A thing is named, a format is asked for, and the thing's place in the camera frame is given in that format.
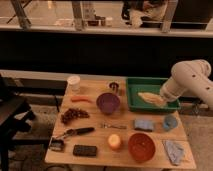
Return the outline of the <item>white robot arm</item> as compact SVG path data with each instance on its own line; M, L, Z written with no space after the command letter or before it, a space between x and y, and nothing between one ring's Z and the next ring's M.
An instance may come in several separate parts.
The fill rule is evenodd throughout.
M190 91L213 110L211 71L211 65L206 60L178 62L171 68L171 77L160 88L160 96L166 102L173 102Z

